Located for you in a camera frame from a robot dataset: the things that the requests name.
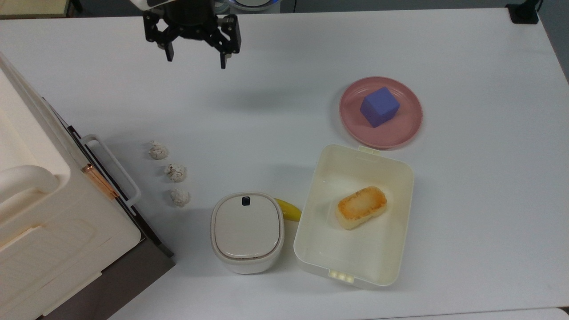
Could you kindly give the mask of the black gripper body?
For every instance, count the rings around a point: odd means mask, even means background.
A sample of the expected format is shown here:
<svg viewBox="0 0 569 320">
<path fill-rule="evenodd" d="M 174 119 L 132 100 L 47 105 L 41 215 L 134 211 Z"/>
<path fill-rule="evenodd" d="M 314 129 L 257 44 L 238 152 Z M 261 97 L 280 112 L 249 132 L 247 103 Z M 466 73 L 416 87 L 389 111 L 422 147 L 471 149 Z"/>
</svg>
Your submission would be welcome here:
<svg viewBox="0 0 569 320">
<path fill-rule="evenodd" d="M 205 36 L 216 35 L 219 25 L 213 0 L 173 0 L 163 5 L 163 20 L 168 36 L 184 32 Z"/>
</svg>

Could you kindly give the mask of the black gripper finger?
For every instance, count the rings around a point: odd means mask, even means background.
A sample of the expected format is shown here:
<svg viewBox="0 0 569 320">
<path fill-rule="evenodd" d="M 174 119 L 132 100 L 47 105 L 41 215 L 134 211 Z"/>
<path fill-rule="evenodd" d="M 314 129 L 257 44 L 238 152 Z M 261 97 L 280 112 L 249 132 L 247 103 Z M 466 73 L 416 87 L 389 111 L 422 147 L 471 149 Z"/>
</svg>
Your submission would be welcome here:
<svg viewBox="0 0 569 320">
<path fill-rule="evenodd" d="M 151 11 L 144 12 L 144 33 L 145 38 L 150 43 L 155 43 L 157 47 L 165 52 L 167 61 L 173 61 L 173 41 L 178 37 L 178 28 L 168 25 L 163 31 L 159 30 L 158 22 L 162 16 Z"/>
<path fill-rule="evenodd" d="M 220 53 L 220 67 L 226 69 L 227 60 L 240 52 L 241 37 L 238 16 L 213 16 L 207 22 L 207 43 Z"/>
</svg>

